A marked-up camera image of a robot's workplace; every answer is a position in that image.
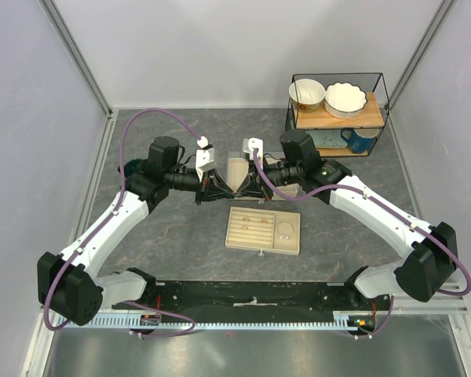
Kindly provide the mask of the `beige jewelry box with lid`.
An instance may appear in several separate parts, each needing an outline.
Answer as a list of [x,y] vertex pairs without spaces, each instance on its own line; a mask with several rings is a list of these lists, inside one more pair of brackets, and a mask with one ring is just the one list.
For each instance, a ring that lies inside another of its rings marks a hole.
[[[284,154],[282,152],[266,152],[265,158],[268,163],[276,163],[279,159],[282,159]],[[237,152],[228,153],[228,167],[227,167],[227,184],[230,189],[235,192],[239,186],[243,183],[248,171],[248,162],[239,156]],[[279,190],[288,196],[297,197],[299,193],[299,185],[292,184],[286,186],[280,186]]]

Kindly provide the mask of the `beige jewelry tray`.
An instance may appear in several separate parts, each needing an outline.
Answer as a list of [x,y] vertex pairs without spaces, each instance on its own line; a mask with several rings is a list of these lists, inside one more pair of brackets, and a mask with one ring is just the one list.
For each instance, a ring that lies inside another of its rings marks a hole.
[[300,228],[299,213],[231,207],[225,246],[296,256],[300,253]]

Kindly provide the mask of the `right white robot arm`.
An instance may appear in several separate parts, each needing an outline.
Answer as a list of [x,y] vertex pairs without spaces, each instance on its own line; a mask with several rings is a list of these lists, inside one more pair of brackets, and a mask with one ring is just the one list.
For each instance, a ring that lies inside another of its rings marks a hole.
[[312,137],[303,130],[288,130],[280,137],[283,159],[268,163],[263,141],[243,141],[249,178],[267,196],[280,186],[299,185],[303,199],[315,197],[351,215],[392,247],[399,258],[378,267],[364,267],[344,289],[345,303],[362,309],[383,294],[405,293],[428,302],[458,268],[455,230],[446,222],[431,225],[416,218],[367,187],[350,169],[324,159]]

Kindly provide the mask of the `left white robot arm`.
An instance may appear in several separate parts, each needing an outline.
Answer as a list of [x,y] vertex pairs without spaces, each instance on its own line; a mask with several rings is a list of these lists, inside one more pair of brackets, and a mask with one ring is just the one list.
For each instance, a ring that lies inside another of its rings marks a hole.
[[140,309],[154,305],[153,276],[128,269],[111,276],[99,271],[108,256],[172,190],[193,192],[195,201],[231,197],[225,183],[217,183],[216,153],[205,137],[198,143],[195,167],[180,164],[184,147],[173,137],[157,137],[148,158],[133,159],[120,168],[121,189],[105,212],[70,246],[59,254],[46,252],[37,264],[38,300],[44,306],[44,322],[54,325],[49,313],[83,326],[100,309],[131,301]]

